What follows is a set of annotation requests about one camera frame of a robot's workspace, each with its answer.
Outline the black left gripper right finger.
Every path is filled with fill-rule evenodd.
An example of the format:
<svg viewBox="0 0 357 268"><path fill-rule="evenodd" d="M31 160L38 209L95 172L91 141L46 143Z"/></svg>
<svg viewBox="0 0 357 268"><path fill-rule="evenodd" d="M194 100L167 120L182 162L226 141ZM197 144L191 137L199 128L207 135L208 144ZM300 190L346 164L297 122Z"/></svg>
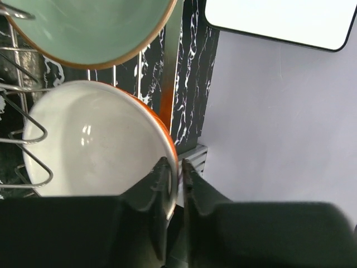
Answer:
<svg viewBox="0 0 357 268"><path fill-rule="evenodd" d="M190 267L355 267L343 212L325 202L234 202L182 162Z"/></svg>

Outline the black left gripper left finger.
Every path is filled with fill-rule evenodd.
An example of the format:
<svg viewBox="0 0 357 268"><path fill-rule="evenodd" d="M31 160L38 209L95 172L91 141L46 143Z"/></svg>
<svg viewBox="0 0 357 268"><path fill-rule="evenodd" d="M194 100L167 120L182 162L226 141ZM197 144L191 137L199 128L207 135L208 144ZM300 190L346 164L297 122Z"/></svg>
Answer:
<svg viewBox="0 0 357 268"><path fill-rule="evenodd" d="M163 266L169 174L162 157L119 196L2 200L1 266Z"/></svg>

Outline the orange and white bowl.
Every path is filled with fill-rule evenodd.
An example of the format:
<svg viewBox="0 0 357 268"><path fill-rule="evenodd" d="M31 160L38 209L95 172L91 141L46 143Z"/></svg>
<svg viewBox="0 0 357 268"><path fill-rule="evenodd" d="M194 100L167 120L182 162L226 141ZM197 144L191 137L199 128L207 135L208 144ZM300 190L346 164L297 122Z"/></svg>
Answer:
<svg viewBox="0 0 357 268"><path fill-rule="evenodd" d="M64 83L31 109L23 138L26 171L42 197L120 195L165 157L171 176L164 210L173 214L179 160L158 115L135 96L88 80Z"/></svg>

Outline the green ceramic bowl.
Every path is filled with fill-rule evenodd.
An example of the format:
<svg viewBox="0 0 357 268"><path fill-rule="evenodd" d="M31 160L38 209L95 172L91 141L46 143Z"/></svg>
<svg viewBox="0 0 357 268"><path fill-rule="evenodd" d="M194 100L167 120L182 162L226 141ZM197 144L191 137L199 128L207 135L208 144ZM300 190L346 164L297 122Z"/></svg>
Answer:
<svg viewBox="0 0 357 268"><path fill-rule="evenodd" d="M78 69L130 60L162 30L176 1L1 1L1 13L46 57Z"/></svg>

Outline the steel wire dish rack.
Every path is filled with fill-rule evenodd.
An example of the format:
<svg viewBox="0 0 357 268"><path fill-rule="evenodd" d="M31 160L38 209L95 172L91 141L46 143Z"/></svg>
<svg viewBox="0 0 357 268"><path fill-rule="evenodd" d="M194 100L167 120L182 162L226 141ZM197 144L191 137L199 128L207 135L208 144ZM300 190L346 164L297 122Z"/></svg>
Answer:
<svg viewBox="0 0 357 268"><path fill-rule="evenodd" d="M97 85L104 89L106 92L110 94L114 94L119 97L124 103L130 104L137 111L145 117L146 122L148 122L153 128L154 133L161 138L162 144L164 145L167 152L167 159L170 167L170 176L168 180L168 199L171 202L175 202L178 195L178 187L179 187L179 162L178 156L176 153L175 146L173 145L172 138L169 134L168 129L165 124L162 122L160 117L151 110L146 104L144 104L141 100L136 98L135 96L122 91L119 88L115 88L108 84L103 84L101 82L93 82L86 81L86 85ZM31 151L28 150L29 146L33 146L39 144L48 138L48 130L40 124L35 118L31 116L31 112L28 111L28 108L21 108L16 105L12 100L8 98L10 94L19 94L25 95L27 93L36 93L36 92L52 92L52 89L40 89L38 87L26 88L21 86L9 85L9 84L1 84L1 97L3 101L8 103L13 109L15 109L24 119L24 128L16 131L12 131L9 133L8 138L1 138L1 143L15 144L19 147L24 153L24 164L18 165L15 168L15 174L21 179L22 184L1 184L2 189L28 189L32 194L40 195L39 189L47 186L49 183L53 181L54 173L52 170L43 163L36 155L34 155ZM26 133L26 127L34 126L40 131L40 136L36 138L27 139L15 139L15 135L21 133ZM30 178L25 178L21 174L21 169L23 167L28 167L28 159L32 160L36 163L46 174L47 177L44 178L44 181L33 184Z"/></svg>

